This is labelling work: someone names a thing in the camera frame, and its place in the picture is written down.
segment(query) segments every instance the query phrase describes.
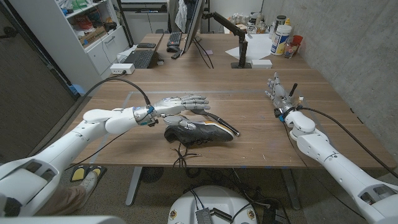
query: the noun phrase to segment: shoe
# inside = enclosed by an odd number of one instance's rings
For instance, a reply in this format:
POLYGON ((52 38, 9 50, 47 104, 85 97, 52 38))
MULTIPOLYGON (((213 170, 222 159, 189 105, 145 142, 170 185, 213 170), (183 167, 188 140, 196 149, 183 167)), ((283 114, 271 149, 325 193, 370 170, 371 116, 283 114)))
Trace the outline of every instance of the shoe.
POLYGON ((209 141, 227 142, 234 139, 232 131, 212 121, 200 121, 193 123, 196 128, 189 129, 181 126, 168 126, 164 137, 168 142, 179 141, 185 147, 193 144, 202 144, 209 141))
POLYGON ((97 186, 97 181, 98 181, 97 173, 94 171, 91 171, 87 174, 86 178, 81 182, 80 185, 86 189, 86 197, 85 197, 84 201, 81 203, 81 205, 79 206, 79 209, 82 208, 83 206, 85 206, 85 203, 87 202, 91 193, 93 193, 95 187, 97 186))

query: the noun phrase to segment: desk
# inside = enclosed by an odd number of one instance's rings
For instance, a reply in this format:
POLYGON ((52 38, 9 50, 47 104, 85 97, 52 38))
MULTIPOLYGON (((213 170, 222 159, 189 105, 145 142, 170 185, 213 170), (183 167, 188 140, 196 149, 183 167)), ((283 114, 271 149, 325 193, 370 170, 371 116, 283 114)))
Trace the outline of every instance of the desk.
MULTIPOLYGON (((223 118, 234 126, 240 137, 231 142, 208 143, 194 146, 192 153, 201 157, 187 159, 190 167, 247 167, 247 168, 303 168, 305 167, 287 138, 284 125, 274 117, 274 106, 266 96, 267 79, 278 72, 282 84, 290 89, 298 83, 298 95, 305 97, 304 106, 320 110, 334 117, 350 130, 365 146, 389 167, 395 167, 392 156, 381 143, 352 113, 322 75, 311 69, 300 55, 291 59, 270 55, 266 57, 273 64, 272 69, 232 69, 231 62, 238 60, 225 53, 238 46, 238 38, 231 34, 200 34, 203 48, 211 49, 211 60, 215 69, 210 70, 192 45, 189 51, 173 60, 173 53, 166 52, 166 43, 170 34, 164 34, 158 53, 164 59, 164 65, 153 69, 136 69, 132 75, 124 78, 140 86, 148 95, 151 103, 170 96, 201 94, 210 101, 210 113, 223 118)), ((154 42, 161 34, 149 34, 143 42, 154 42)), ((95 108, 111 110, 126 107, 144 106, 142 95, 130 85, 122 82, 107 82, 77 116, 69 130, 75 127, 83 114, 95 108)), ((303 111, 313 119, 317 128, 323 131, 331 143, 348 159, 362 168, 380 168, 381 166, 357 145, 335 123, 320 115, 303 111)), ((184 111, 183 115, 194 121, 208 119, 184 111)), ((102 150, 95 160, 96 164, 108 166, 172 166, 177 153, 171 149, 178 143, 168 143, 164 138, 166 125, 160 119, 154 127, 136 127, 102 150)), ((105 140, 109 142, 115 136, 105 140)), ((76 159, 78 162, 98 148, 103 139, 92 142, 76 159)), ((321 167, 311 158, 302 158, 309 167, 321 167)))

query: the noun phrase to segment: computer mouse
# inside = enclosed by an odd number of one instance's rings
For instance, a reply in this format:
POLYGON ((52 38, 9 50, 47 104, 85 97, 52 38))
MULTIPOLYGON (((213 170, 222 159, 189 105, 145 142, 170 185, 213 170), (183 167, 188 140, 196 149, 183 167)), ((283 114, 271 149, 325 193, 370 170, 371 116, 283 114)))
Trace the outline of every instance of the computer mouse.
POLYGON ((174 45, 171 45, 171 46, 168 46, 167 47, 167 52, 178 52, 180 50, 180 48, 179 47, 177 47, 177 46, 174 46, 174 45))

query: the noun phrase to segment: robotic hand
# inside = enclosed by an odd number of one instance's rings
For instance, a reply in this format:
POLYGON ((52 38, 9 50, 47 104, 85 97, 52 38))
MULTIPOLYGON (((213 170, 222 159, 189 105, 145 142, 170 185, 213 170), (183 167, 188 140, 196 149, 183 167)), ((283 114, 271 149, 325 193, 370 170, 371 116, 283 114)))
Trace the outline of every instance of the robotic hand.
POLYGON ((155 117, 165 118, 170 114, 179 114, 183 110, 210 109, 208 100, 205 96, 187 95, 183 97, 164 98, 154 104, 154 106, 132 108, 136 122, 139 125, 153 126, 158 121, 155 117))
POLYGON ((278 118, 281 115, 287 115, 291 110, 294 110, 293 103, 291 101, 291 97, 293 95, 294 90, 297 87, 297 83, 294 84, 292 91, 288 95, 285 91, 285 88, 280 84, 280 79, 278 73, 275 72, 274 80, 268 79, 268 87, 271 89, 271 92, 266 91, 267 96, 272 100, 276 109, 274 110, 275 117, 278 118))

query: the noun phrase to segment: table leg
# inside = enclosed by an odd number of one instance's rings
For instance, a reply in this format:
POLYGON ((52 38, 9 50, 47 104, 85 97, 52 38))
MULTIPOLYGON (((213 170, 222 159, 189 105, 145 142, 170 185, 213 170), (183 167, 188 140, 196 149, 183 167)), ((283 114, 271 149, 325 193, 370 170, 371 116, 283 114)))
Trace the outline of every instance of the table leg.
POLYGON ((282 175, 284 176, 287 192, 289 193, 293 209, 300 210, 299 195, 297 194, 296 186, 294 184, 292 170, 282 169, 282 175))
POLYGON ((134 197, 136 196, 139 178, 141 176, 142 167, 135 167, 132 172, 129 192, 127 193, 126 205, 131 206, 134 203, 134 197))

